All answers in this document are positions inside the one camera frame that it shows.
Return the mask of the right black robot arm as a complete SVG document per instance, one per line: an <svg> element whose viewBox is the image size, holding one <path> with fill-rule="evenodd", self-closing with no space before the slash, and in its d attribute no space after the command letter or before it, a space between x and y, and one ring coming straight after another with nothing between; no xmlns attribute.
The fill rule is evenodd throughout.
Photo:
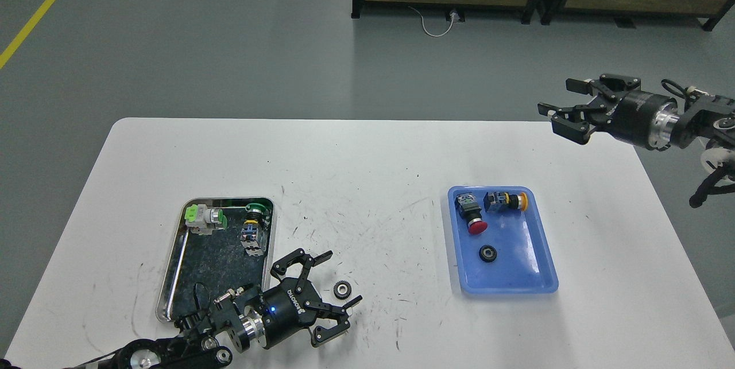
<svg viewBox="0 0 735 369"><path fill-rule="evenodd" d="M733 193L733 99L669 79L662 79L661 86L666 94L643 90L641 79L633 76L567 79L568 91L588 95L590 101L572 107L540 102L537 110L549 118L555 134L580 145L595 132L657 152L685 149L700 139L707 176L688 204L698 208L710 196Z"/></svg>

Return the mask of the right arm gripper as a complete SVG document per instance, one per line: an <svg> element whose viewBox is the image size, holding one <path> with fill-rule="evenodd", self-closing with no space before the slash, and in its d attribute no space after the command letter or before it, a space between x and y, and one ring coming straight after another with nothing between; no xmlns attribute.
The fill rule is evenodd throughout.
<svg viewBox="0 0 735 369"><path fill-rule="evenodd" d="M605 131L618 141L649 151L671 146L673 126L679 120L677 100L641 90L638 77L601 74L596 79L567 78L566 90L583 95L585 102L574 107L537 105L538 113L549 118L556 135L583 146L605 124ZM609 107L614 107L610 118Z"/></svg>

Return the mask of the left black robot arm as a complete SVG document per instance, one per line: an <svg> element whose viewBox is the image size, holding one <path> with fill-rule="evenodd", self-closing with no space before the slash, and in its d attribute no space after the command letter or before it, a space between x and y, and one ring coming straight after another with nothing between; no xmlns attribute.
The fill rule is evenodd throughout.
<svg viewBox="0 0 735 369"><path fill-rule="evenodd" d="M351 328L350 310L362 301L362 296L342 294L338 288L334 295L341 305L322 299L310 271L331 257L331 251L314 256L295 249L271 267L276 286L230 288L181 315L174 323L178 335L136 339L79 367L224 368L234 352L244 353L253 345L271 349L301 331L309 332L313 348L320 348Z"/></svg>

